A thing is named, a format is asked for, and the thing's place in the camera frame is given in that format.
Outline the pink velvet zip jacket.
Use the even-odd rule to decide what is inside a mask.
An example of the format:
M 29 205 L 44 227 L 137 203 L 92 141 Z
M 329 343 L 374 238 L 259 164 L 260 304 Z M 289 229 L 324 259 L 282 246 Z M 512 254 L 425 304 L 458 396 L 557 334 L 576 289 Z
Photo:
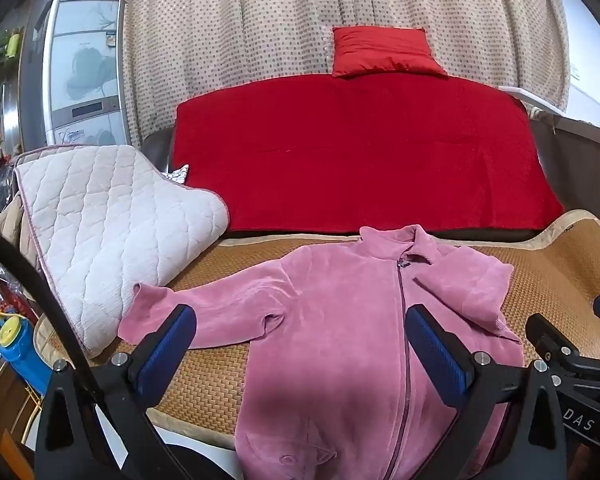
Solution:
M 248 479 L 407 479 L 454 413 L 404 335 L 415 304 L 471 351 L 524 362 L 502 305 L 514 269 L 419 226 L 282 258 L 176 292 L 139 284 L 118 328 L 137 344 L 185 304 L 196 349 L 248 344 L 235 448 Z

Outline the woven bamboo bed mat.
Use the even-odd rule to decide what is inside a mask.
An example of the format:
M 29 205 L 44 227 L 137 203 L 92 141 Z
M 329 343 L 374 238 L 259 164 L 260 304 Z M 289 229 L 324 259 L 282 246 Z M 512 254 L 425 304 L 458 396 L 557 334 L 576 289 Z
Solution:
M 331 236 L 317 234 L 227 238 L 192 262 L 170 286 L 180 290 L 207 284 L 300 246 L 331 241 Z M 581 354 L 600 359 L 600 319 L 593 312 L 593 301 L 600 296 L 596 217 L 573 210 L 526 242 L 471 246 L 513 265 L 503 312 L 518 336 L 524 334 L 527 318 L 539 313 Z M 148 411 L 149 419 L 184 437 L 233 448 L 248 350 L 248 344 L 235 344 L 188 352 L 160 404 Z

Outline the blue yellow toy bottle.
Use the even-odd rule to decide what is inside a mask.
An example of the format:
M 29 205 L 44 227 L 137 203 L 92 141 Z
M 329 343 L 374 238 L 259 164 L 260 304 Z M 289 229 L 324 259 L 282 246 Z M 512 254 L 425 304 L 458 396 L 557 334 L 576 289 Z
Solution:
M 44 396 L 52 369 L 40 358 L 33 344 L 33 325 L 19 315 L 2 316 L 0 356 L 38 394 Z

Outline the white quilted folded pad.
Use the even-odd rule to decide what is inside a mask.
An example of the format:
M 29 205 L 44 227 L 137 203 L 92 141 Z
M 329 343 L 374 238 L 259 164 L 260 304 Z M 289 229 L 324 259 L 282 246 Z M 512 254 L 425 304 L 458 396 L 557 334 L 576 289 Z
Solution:
M 116 339 L 136 284 L 169 284 L 230 220 L 218 194 L 167 178 L 131 145 L 40 148 L 15 175 L 38 262 L 88 356 Z

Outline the red blanket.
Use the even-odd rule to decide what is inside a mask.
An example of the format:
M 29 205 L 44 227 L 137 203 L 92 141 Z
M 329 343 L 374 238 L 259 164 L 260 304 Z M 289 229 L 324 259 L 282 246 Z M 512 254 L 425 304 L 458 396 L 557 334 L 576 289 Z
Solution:
M 284 77 L 176 110 L 172 162 L 219 194 L 230 230 L 539 231 L 564 208 L 522 105 L 455 77 Z

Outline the silver glass-door cabinet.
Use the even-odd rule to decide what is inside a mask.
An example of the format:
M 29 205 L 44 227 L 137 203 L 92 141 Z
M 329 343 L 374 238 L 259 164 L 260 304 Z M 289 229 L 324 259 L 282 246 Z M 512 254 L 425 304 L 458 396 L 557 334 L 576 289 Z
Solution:
M 125 113 L 124 0 L 50 0 L 22 57 L 21 149 L 131 142 Z

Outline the red pillow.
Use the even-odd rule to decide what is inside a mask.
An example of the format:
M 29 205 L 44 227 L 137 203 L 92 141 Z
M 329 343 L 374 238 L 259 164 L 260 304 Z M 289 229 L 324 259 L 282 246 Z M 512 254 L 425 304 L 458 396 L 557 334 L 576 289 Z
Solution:
M 421 28 L 335 27 L 332 36 L 335 77 L 377 73 L 448 76 L 432 56 L 426 32 Z

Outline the beige dotted curtain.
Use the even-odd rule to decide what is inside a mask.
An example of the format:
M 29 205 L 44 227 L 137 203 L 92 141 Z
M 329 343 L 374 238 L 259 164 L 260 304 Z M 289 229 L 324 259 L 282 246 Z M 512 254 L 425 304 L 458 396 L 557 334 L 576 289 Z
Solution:
M 131 140 L 174 123 L 178 104 L 216 89 L 332 69 L 339 26 L 421 28 L 451 75 L 517 87 L 565 108 L 562 0 L 124 0 Z

